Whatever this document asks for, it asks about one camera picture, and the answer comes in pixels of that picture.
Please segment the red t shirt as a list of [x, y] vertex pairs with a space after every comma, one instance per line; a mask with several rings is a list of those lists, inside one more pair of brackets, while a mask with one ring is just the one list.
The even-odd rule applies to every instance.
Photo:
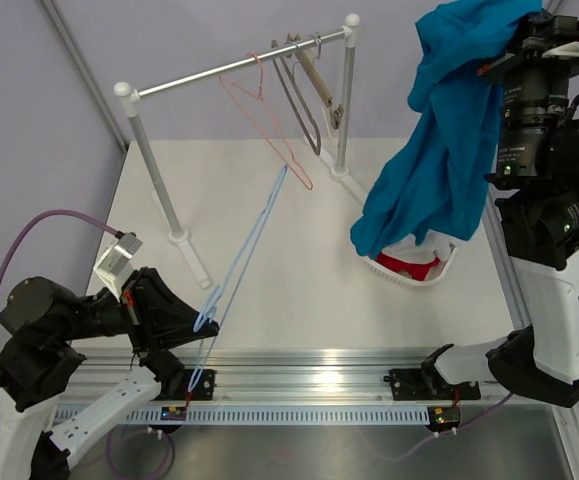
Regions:
[[388, 272], [415, 281], [428, 280], [435, 269], [441, 265], [441, 261], [437, 257], [434, 257], [432, 261], [427, 263], [409, 263], [383, 253], [378, 255], [376, 261]]

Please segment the blue t shirt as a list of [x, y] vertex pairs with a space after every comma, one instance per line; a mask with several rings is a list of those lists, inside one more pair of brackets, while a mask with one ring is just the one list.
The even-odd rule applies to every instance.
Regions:
[[504, 52], [539, 1], [453, 1], [416, 23], [423, 57], [408, 95], [420, 118], [383, 167], [350, 230], [358, 255], [375, 258], [408, 236], [468, 241], [478, 228], [498, 145], [503, 93], [478, 74]]

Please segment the pink wire hanger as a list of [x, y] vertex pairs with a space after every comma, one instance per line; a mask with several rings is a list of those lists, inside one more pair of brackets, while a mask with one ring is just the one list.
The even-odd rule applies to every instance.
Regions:
[[[249, 123], [253, 126], [260, 137], [272, 149], [275, 155], [283, 162], [287, 169], [294, 175], [294, 177], [303, 185], [307, 191], [312, 191], [314, 184], [304, 166], [297, 159], [295, 152], [285, 137], [281, 126], [273, 115], [271, 108], [266, 102], [264, 95], [265, 84], [265, 68], [259, 55], [254, 52], [248, 52], [246, 58], [254, 61], [254, 65], [258, 69], [258, 83], [255, 90], [245, 88], [235, 80], [228, 77], [226, 74], [219, 75], [218, 81], [225, 93], [234, 102], [238, 110], [245, 116]], [[255, 102], [263, 113], [262, 120], [259, 120], [249, 109], [246, 108], [247, 100]]]

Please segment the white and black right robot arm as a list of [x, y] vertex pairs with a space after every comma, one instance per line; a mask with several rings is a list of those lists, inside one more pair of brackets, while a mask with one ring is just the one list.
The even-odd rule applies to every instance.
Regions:
[[443, 397], [470, 381], [569, 408], [579, 401], [579, 18], [525, 17], [478, 72], [503, 89], [495, 171], [488, 181], [530, 323], [489, 344], [445, 345], [421, 384]]

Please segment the light blue wire hanger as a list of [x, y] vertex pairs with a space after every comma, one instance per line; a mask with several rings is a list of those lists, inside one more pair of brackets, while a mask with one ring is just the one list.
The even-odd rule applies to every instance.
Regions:
[[270, 189], [270, 192], [267, 196], [266, 202], [262, 210], [258, 214], [258, 217], [254, 222], [254, 224], [252, 225], [245, 241], [238, 250], [238, 253], [234, 257], [231, 265], [229, 266], [229, 269], [227, 270], [227, 273], [223, 278], [223, 281], [211, 291], [211, 293], [208, 295], [207, 299], [201, 306], [200, 312], [197, 315], [196, 320], [193, 324], [193, 331], [195, 333], [198, 333], [201, 327], [209, 326], [210, 323], [215, 320], [216, 315], [219, 313], [219, 310], [221, 309], [220, 306], [221, 300], [225, 295], [225, 292], [229, 287], [229, 284], [231, 283], [232, 277], [236, 273], [237, 267], [239, 265], [242, 265], [242, 268], [239, 271], [239, 275], [236, 279], [236, 283], [234, 284], [231, 295], [229, 296], [227, 304], [224, 307], [224, 311], [222, 312], [220, 319], [218, 321], [218, 327], [222, 328], [224, 322], [227, 319], [233, 301], [235, 300], [235, 297], [238, 293], [240, 285], [244, 279], [244, 276], [248, 270], [249, 264], [256, 251], [258, 243], [262, 237], [270, 214], [273, 211], [277, 198], [282, 189], [284, 180], [286, 178], [287, 172], [288, 172], [287, 166], [283, 166], [279, 170], [279, 173], [274, 180], [274, 183]]

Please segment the grey plastic hanger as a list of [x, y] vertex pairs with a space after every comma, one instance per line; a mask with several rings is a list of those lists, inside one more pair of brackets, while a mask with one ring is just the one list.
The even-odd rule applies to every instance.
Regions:
[[291, 54], [278, 57], [272, 61], [272, 64], [285, 97], [296, 120], [298, 121], [305, 139], [310, 145], [314, 155], [319, 157], [322, 150], [320, 129], [300, 88], [298, 87], [295, 74], [286, 61], [286, 58], [289, 57], [291, 57]]

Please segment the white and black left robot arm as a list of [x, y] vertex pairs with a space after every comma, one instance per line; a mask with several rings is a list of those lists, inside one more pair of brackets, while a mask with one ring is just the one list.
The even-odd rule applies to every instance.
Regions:
[[[10, 334], [0, 352], [0, 479], [67, 479], [135, 408], [177, 396], [189, 382], [176, 347], [218, 335], [219, 325], [178, 298], [154, 268], [133, 272], [118, 294], [77, 296], [44, 277], [21, 281], [0, 312]], [[83, 364], [75, 340], [126, 336], [138, 363], [71, 419], [53, 415]]]

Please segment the white t shirt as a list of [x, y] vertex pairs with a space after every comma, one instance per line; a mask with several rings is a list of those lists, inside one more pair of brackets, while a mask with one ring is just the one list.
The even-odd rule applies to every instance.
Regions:
[[458, 247], [459, 242], [448, 235], [429, 231], [420, 244], [413, 234], [409, 234], [403, 240], [385, 247], [381, 253], [409, 263], [427, 263], [434, 257], [446, 261], [451, 244]]

